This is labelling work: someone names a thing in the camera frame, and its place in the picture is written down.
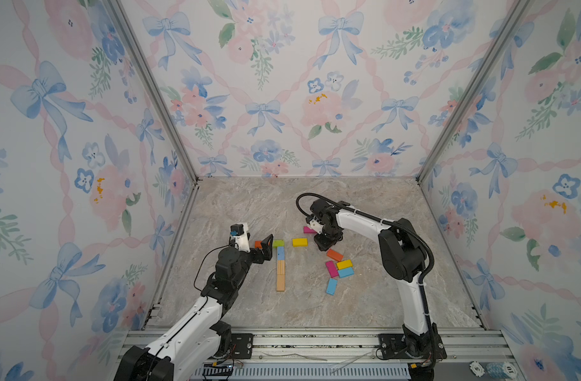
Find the tan block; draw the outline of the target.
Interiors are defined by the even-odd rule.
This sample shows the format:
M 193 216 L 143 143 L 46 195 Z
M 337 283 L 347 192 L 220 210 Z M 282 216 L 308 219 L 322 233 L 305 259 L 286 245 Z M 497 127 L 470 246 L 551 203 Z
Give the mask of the tan block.
M 284 292 L 286 290 L 286 276 L 283 274 L 277 274 L 276 277 L 276 291 Z
M 276 269 L 277 269 L 278 276 L 285 276 L 285 274 L 286 274 L 286 262 L 285 262 L 285 260 L 278 260 Z

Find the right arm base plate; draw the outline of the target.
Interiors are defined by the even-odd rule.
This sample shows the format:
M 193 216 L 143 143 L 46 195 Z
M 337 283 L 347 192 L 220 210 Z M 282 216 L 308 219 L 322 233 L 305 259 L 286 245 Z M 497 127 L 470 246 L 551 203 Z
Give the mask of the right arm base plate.
M 447 352 L 441 337 L 435 333 L 381 333 L 378 335 L 379 357 L 383 360 L 431 360 L 433 349 L 437 361 L 446 359 Z

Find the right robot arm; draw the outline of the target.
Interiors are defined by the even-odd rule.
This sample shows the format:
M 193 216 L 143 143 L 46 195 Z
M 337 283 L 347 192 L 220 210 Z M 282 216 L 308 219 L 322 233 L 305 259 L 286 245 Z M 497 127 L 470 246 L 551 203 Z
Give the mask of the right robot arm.
M 322 252 L 342 241 L 346 230 L 379 245 L 382 266 L 397 282 L 402 301 L 404 341 L 398 352 L 435 362 L 439 346 L 425 291 L 425 276 L 435 263 L 430 247 L 405 218 L 390 221 L 359 211 L 348 203 L 313 193 L 310 196 L 316 200 L 309 213 L 301 213 L 317 232 L 314 241 Z

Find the light blue block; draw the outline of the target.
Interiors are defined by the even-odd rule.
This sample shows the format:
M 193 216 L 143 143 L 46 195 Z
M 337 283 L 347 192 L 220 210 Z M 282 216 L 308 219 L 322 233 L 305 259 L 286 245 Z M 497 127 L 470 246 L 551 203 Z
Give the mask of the light blue block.
M 277 261 L 284 261 L 286 259 L 286 252 L 284 246 L 277 247 Z

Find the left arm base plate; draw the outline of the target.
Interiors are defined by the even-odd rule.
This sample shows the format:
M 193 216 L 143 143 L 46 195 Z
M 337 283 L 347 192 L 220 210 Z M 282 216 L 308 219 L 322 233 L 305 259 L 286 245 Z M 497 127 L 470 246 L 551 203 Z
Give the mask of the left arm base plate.
M 251 359 L 254 337 L 252 333 L 224 333 L 213 358 L 217 360 Z

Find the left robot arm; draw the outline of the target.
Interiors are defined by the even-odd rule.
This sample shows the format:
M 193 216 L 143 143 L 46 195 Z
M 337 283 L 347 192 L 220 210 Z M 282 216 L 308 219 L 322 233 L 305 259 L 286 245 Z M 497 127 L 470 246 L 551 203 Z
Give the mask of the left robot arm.
M 236 301 L 254 264 L 273 257 L 274 236 L 252 247 L 250 234 L 233 225 L 229 243 L 218 250 L 214 272 L 189 311 L 161 337 L 141 348 L 131 347 L 121 358 L 118 380 L 187 380 L 209 359 L 233 354 L 231 325 L 222 321 Z

